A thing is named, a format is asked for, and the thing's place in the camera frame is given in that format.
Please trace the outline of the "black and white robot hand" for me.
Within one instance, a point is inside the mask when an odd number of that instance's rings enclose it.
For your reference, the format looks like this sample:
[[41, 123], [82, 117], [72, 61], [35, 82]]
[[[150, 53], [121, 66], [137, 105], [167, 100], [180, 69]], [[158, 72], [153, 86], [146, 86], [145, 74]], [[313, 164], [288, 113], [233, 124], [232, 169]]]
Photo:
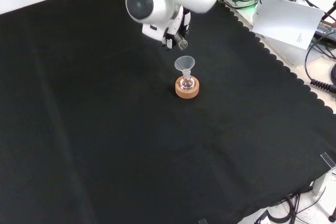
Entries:
[[188, 47], [185, 36], [189, 32], [190, 21], [191, 12], [181, 6], [177, 16], [166, 24], [143, 24], [142, 33], [154, 40], [160, 41], [169, 50], [176, 46], [180, 50], [185, 50]]

